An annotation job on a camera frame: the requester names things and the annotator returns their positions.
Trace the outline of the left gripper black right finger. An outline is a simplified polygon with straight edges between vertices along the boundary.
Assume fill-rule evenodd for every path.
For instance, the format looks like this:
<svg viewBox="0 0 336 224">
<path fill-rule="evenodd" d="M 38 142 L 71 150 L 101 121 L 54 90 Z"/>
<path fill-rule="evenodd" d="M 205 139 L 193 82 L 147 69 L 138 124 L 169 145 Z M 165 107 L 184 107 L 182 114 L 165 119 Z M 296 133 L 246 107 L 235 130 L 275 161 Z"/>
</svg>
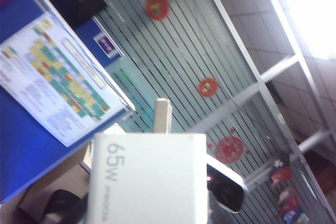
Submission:
<svg viewBox="0 0 336 224">
<path fill-rule="evenodd" d="M 231 216 L 216 200 L 212 192 L 209 191 L 209 223 L 229 224 L 233 223 Z"/>
</svg>

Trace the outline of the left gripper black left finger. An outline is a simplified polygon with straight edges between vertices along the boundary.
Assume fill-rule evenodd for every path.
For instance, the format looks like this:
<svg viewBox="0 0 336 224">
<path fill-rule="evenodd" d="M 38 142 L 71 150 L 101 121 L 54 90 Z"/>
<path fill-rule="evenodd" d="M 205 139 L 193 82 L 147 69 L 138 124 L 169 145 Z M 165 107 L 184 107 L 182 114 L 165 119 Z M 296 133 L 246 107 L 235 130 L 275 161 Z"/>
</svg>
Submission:
<svg viewBox="0 0 336 224">
<path fill-rule="evenodd" d="M 61 223 L 80 223 L 87 212 L 87 196 L 80 199 L 61 220 Z"/>
</svg>

